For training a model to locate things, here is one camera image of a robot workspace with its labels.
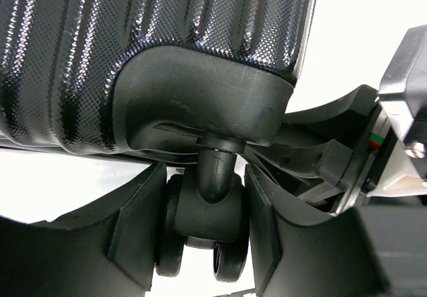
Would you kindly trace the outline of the black suitcase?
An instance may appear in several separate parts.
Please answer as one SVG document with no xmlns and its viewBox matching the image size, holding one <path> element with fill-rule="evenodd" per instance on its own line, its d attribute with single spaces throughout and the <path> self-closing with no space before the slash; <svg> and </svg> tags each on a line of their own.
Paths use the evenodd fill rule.
<svg viewBox="0 0 427 297">
<path fill-rule="evenodd" d="M 1 0 L 1 142 L 166 166 L 153 275 L 186 244 L 241 275 L 250 204 L 234 168 L 271 146 L 315 0 Z"/>
</svg>

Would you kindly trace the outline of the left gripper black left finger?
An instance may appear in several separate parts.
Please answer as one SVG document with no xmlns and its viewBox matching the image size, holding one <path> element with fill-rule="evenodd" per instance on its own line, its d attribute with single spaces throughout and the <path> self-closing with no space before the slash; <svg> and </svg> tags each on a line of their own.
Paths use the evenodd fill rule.
<svg viewBox="0 0 427 297">
<path fill-rule="evenodd" d="M 1 219 L 2 296 L 143 296 L 151 289 L 166 166 L 52 222 Z"/>
</svg>

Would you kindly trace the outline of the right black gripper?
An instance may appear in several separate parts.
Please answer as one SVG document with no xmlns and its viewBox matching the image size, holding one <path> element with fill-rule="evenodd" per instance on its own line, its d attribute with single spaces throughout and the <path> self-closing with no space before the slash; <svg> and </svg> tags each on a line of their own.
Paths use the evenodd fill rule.
<svg viewBox="0 0 427 297">
<path fill-rule="evenodd" d="M 360 206 L 362 187 L 391 128 L 377 94 L 361 85 L 325 105 L 287 113 L 273 144 L 247 146 L 246 159 L 306 203 L 331 200 L 333 216 Z"/>
</svg>

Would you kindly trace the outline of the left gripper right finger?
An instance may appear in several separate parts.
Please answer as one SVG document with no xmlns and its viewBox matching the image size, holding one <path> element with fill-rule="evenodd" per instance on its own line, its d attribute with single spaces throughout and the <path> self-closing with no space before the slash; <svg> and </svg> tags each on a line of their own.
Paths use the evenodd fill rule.
<svg viewBox="0 0 427 297">
<path fill-rule="evenodd" d="M 246 166 L 258 296 L 425 296 L 426 208 L 362 206 L 333 217 Z"/>
</svg>

